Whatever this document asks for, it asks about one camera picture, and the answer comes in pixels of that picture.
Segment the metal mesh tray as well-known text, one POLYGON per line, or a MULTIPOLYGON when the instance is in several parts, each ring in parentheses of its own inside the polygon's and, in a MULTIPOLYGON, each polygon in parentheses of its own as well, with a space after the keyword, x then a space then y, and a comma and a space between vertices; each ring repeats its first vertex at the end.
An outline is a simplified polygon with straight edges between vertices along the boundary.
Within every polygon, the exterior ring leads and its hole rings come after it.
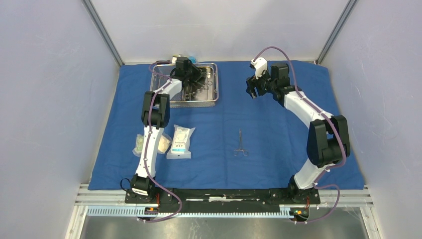
MULTIPOLYGON (((199 66, 212 66, 216 69, 218 74, 217 65, 214 62, 209 63, 196 63, 197 67, 199 66)), ((152 67, 154 73, 151 77, 150 90, 155 91, 161 88, 167 82, 167 78, 164 75, 169 75, 171 71, 175 68, 174 64, 158 64, 152 67)), ((217 91, 215 98, 211 101, 199 101, 199 102, 186 102, 181 99, 181 92, 175 94, 170 100, 170 107, 172 108, 194 108, 194 107, 212 107, 216 104, 216 101, 219 99, 219 84, 217 76, 217 91)))

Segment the steel hemostat forceps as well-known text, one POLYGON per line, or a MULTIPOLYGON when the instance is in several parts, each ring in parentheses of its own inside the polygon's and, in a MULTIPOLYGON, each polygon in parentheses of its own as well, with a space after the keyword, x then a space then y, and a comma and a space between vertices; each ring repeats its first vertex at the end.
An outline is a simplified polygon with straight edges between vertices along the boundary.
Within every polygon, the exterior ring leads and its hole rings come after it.
POLYGON ((244 149, 244 147, 243 147, 243 140, 242 140, 242 131, 241 131, 241 129, 239 129, 238 139, 239 139, 239 141, 238 141, 238 148, 233 151, 233 155, 234 156, 238 156, 238 155, 241 155, 242 154, 243 156, 248 156, 249 155, 249 152, 246 149, 244 149))

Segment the beige gauze packet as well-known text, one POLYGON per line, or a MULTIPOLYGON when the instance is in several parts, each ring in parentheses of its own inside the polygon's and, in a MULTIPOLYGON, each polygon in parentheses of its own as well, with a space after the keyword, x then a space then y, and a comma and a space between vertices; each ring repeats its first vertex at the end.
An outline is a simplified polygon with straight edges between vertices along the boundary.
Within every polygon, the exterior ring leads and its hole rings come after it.
POLYGON ((159 140, 158 153, 165 154, 171 147, 171 144, 172 138, 168 134, 163 132, 159 140))

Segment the white sterile packet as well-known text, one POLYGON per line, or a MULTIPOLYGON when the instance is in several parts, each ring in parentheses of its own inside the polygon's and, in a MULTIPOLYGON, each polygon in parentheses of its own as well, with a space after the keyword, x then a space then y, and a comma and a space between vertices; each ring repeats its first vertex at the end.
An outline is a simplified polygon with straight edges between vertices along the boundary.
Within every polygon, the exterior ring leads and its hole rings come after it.
POLYGON ((194 128, 186 128, 179 125, 174 125, 174 136, 169 152, 166 155, 167 159, 191 159, 190 152, 190 138, 195 131, 194 128))

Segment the green sterile packet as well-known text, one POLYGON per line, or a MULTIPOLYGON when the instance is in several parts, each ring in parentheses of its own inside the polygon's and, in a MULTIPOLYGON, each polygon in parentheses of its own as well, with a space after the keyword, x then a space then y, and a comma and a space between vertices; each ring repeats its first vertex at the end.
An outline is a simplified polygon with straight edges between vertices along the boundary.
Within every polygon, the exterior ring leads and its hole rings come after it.
POLYGON ((140 157, 142 155, 142 152, 143 152, 143 142, 144 142, 144 136, 141 135, 141 134, 138 134, 136 136, 136 140, 135 140, 135 147, 132 150, 132 153, 136 157, 140 157))

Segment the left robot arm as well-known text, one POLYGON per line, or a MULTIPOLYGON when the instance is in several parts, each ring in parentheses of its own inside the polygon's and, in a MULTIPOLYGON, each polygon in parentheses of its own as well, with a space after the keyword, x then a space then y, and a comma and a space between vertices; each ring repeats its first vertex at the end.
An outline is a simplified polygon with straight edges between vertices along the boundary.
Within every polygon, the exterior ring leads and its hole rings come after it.
POLYGON ((156 198, 155 162, 159 142, 170 119, 170 100, 184 88, 196 86, 203 76, 188 57, 174 57, 171 61, 157 61, 150 66, 156 76, 166 82, 144 95, 141 119, 144 124, 144 141, 140 161, 130 182, 131 190, 139 199, 150 203, 156 198))

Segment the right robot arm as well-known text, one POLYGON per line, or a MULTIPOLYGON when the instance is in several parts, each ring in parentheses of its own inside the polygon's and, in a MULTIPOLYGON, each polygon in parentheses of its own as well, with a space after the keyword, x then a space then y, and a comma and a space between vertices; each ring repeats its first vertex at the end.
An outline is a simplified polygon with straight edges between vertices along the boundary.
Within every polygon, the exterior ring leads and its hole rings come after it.
POLYGON ((271 66, 260 57, 251 60, 253 76, 246 80, 246 91, 252 97, 270 93, 273 99, 292 112, 308 128, 307 160, 288 183, 291 202, 300 203, 316 188, 324 173, 344 165, 351 154, 347 119, 333 115, 312 102, 290 78, 293 69, 287 63, 271 66))

